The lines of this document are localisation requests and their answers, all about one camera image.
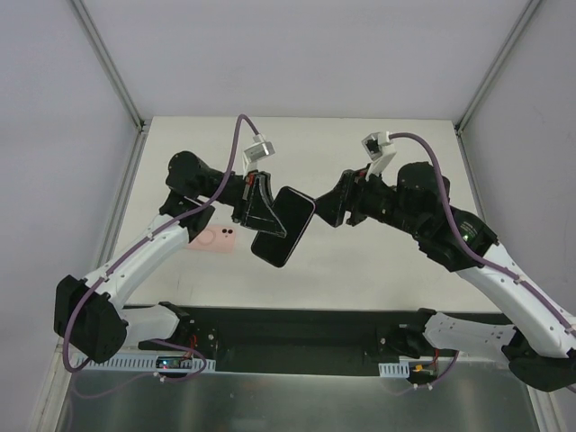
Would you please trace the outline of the black phone case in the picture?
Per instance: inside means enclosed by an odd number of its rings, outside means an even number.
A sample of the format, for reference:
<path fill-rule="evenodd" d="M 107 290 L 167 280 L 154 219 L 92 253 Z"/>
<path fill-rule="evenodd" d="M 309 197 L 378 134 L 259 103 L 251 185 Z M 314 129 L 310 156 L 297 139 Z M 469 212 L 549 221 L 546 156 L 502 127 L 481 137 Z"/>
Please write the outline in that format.
<path fill-rule="evenodd" d="M 282 187 L 272 210 L 281 222 L 280 234 L 258 232 L 251 252 L 269 265 L 284 267 L 300 242 L 316 211 L 314 200 L 290 186 Z"/>

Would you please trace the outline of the pink phone case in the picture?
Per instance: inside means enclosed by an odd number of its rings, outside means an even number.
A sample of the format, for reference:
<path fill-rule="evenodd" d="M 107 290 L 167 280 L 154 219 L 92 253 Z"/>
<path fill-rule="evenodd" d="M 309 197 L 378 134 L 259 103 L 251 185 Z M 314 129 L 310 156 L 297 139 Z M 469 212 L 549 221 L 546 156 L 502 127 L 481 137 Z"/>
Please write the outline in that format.
<path fill-rule="evenodd" d="M 235 247 L 237 232 L 230 226 L 209 225 L 188 246 L 188 249 L 231 253 Z"/>

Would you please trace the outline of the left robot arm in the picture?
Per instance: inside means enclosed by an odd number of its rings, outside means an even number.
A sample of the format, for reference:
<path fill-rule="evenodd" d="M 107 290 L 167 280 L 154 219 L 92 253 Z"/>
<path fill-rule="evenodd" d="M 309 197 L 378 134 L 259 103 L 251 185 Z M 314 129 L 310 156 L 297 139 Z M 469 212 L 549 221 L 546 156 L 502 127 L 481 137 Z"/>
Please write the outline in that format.
<path fill-rule="evenodd" d="M 242 153 L 243 175 L 207 166 L 194 153 L 182 151 L 168 163 L 169 195 L 142 237 L 119 256 L 82 279 L 71 275 L 56 289 L 54 329 L 88 360 L 101 364 L 124 346 L 159 339 L 169 349 L 189 347 L 191 316 L 168 301 L 143 309 L 125 309 L 131 294 L 176 251 L 192 243 L 208 226 L 214 198 L 232 208 L 232 220 L 247 229 L 277 236 L 287 229 L 272 209 L 271 176 L 257 163 L 273 155 L 268 144 Z"/>

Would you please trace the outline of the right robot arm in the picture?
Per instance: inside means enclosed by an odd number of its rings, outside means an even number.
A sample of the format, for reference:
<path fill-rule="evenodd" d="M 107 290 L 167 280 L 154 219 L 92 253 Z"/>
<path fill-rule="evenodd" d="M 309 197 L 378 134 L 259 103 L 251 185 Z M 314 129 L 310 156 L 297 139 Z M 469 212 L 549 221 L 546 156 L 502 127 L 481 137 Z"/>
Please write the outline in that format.
<path fill-rule="evenodd" d="M 480 218 L 457 208 L 445 213 L 449 186 L 427 162 L 403 166 L 395 186 L 365 168 L 346 170 L 317 199 L 316 213 L 334 228 L 371 218 L 411 235 L 428 259 L 475 286 L 509 321 L 485 324 L 421 309 L 423 324 L 390 336 L 397 351 L 411 357 L 433 348 L 460 351 L 506 365 L 539 391 L 573 389 L 575 318 L 531 285 Z"/>

